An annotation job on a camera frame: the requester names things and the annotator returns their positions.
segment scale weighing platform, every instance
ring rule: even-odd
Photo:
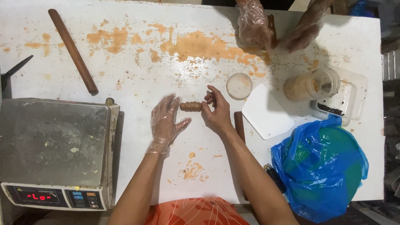
[[[112,155],[120,106],[5,99],[0,181],[19,206],[101,211],[112,206]]]

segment table surface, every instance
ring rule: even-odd
[[[206,85],[219,88],[233,112],[245,100],[231,99],[228,77],[251,75],[264,84],[295,120],[295,127],[315,120],[308,102],[291,103],[283,94],[288,77],[310,69],[338,66],[369,79],[364,114],[351,121],[352,132],[369,161],[368,178],[353,200],[383,199],[384,136],[380,25],[378,19],[328,15],[319,37],[291,55],[241,49],[238,10],[201,5],[113,0],[1,1],[1,71],[34,58],[11,78],[14,98],[36,97],[102,103],[115,99],[125,113],[116,200],[139,166],[152,139],[150,112],[163,95],[201,101]],[[58,10],[80,51],[99,94],[91,96],[63,45],[47,10]],[[293,30],[301,12],[271,11],[278,37]],[[179,111],[177,120],[193,119],[163,161],[152,204],[189,197],[219,196],[246,203],[232,176],[219,137],[200,113]],[[271,163],[270,148],[292,130],[264,141],[244,119],[246,143],[261,165]]]

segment person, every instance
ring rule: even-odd
[[[202,116],[223,141],[239,184],[261,225],[298,225],[279,188],[240,139],[231,123],[230,106],[221,92],[208,85]],[[172,141],[191,122],[176,124],[180,99],[163,98],[151,113],[151,141],[138,169],[111,213],[107,225],[248,225],[234,206],[220,197],[180,199],[150,207],[156,171]],[[214,107],[211,111],[208,104]]]
[[[308,10],[300,18],[294,31],[280,42],[288,53],[306,48],[319,34],[322,17],[334,0],[311,0]],[[274,48],[271,42],[274,31],[268,28],[268,19],[260,0],[236,0],[240,10],[239,38],[249,46]]]

